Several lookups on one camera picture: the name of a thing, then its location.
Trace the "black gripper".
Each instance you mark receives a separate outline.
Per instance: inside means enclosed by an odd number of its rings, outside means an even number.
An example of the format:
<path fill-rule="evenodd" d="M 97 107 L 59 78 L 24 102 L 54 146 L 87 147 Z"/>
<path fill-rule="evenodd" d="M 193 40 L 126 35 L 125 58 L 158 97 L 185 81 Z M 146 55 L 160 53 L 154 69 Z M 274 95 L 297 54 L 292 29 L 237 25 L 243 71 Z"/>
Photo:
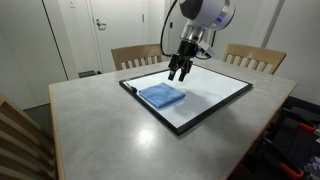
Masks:
<path fill-rule="evenodd" d="M 172 55 L 168 67 L 169 70 L 168 79 L 173 81 L 176 70 L 181 69 L 179 81 L 183 82 L 185 76 L 189 73 L 192 66 L 191 58 L 194 58 L 198 52 L 198 45 L 193 42 L 182 40 L 180 42 L 178 51 Z"/>

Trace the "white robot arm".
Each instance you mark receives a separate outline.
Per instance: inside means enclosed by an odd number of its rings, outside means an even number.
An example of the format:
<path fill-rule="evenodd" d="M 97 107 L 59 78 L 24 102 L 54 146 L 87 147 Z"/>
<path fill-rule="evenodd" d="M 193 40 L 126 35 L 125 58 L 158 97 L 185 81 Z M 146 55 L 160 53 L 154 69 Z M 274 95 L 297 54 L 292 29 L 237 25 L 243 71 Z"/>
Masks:
<path fill-rule="evenodd" d="M 232 21 L 236 6 L 230 0 L 178 0 L 182 15 L 188 19 L 180 36 L 180 45 L 169 62 L 169 80 L 181 70 L 182 82 L 190 72 L 199 44 L 207 29 L 220 31 Z"/>

